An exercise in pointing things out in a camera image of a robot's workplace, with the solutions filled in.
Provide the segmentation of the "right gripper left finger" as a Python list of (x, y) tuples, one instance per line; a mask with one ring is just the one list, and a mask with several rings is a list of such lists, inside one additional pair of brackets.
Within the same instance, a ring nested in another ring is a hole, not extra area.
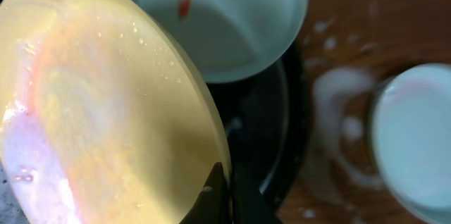
[(203, 188), (180, 224), (227, 224), (228, 186), (221, 162), (214, 164)]

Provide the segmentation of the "mint plate small red stain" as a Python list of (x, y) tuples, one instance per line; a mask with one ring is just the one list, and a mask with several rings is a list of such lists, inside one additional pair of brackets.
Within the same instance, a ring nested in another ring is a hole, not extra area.
[(207, 82), (233, 82), (275, 63), (309, 0), (133, 0), (187, 52)]

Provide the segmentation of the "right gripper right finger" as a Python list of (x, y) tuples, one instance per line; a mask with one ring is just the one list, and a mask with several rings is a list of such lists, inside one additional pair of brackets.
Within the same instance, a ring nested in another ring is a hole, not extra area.
[(282, 224), (245, 170), (234, 173), (232, 199), (234, 224)]

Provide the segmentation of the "yellow plate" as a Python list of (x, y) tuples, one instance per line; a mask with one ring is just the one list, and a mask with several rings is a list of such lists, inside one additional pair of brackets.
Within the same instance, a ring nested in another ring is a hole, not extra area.
[(231, 172), (201, 75), (131, 0), (1, 2), (1, 162), (31, 223), (178, 223)]

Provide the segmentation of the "mint plate long red stain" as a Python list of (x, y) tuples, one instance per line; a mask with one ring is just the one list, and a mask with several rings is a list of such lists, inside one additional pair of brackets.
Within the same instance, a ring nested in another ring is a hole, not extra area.
[(450, 222), (450, 66), (427, 63), (384, 82), (371, 150), (390, 193), (427, 223)]

